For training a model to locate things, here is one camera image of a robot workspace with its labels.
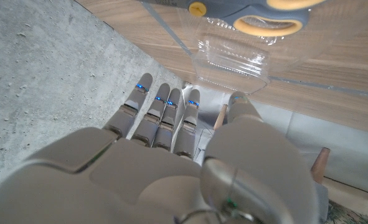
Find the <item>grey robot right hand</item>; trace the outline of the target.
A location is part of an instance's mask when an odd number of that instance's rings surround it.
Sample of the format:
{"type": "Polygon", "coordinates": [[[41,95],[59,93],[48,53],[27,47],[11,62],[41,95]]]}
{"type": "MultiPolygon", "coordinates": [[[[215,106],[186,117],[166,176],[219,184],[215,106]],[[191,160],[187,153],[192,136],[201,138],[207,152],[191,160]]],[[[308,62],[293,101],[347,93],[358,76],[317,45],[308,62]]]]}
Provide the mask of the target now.
{"type": "Polygon", "coordinates": [[[0,184],[0,223],[326,221],[327,189],[245,93],[231,95],[227,124],[200,162],[196,89],[179,127],[181,93],[163,84],[132,130],[152,81],[144,74],[101,129],[80,129],[30,155],[0,184]]]}

